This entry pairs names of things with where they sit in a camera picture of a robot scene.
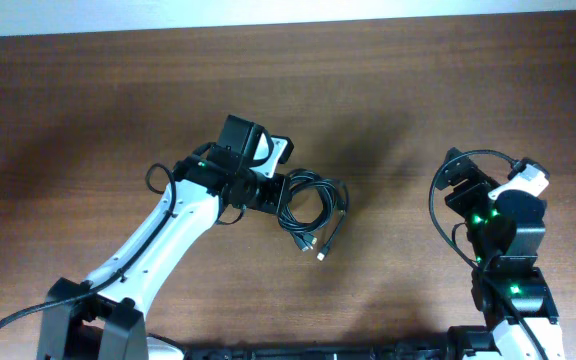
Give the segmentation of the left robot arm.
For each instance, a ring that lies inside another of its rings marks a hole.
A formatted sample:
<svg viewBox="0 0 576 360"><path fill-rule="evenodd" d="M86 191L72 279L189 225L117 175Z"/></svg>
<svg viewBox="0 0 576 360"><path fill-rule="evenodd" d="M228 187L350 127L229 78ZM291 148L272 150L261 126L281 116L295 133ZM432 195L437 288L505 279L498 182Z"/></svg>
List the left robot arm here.
<svg viewBox="0 0 576 360"><path fill-rule="evenodd" d="M215 142L195 149L166 175L146 220L81 283L58 280L47 294L40 359L183 359L181 346L150 335L149 309L181 258L227 207L275 215L288 198L276 168L294 145L261 125L227 117Z"/></svg>

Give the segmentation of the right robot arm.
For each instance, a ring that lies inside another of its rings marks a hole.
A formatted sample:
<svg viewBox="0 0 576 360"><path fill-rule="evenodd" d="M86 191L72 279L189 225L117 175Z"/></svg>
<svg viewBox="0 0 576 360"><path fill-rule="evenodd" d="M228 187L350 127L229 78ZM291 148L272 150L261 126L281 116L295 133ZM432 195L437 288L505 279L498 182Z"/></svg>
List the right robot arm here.
<svg viewBox="0 0 576 360"><path fill-rule="evenodd" d="M541 193L550 174L538 162L496 157L510 166L499 183L472 161L473 151L447 151L428 196L432 224L438 190L450 188L446 206L461 217L473 254L459 247L455 230L439 234L471 269L471 295L484 316L482 326L453 326L447 333L449 359L562 359L559 313L542 271L538 249L546 233L547 203Z"/></svg>

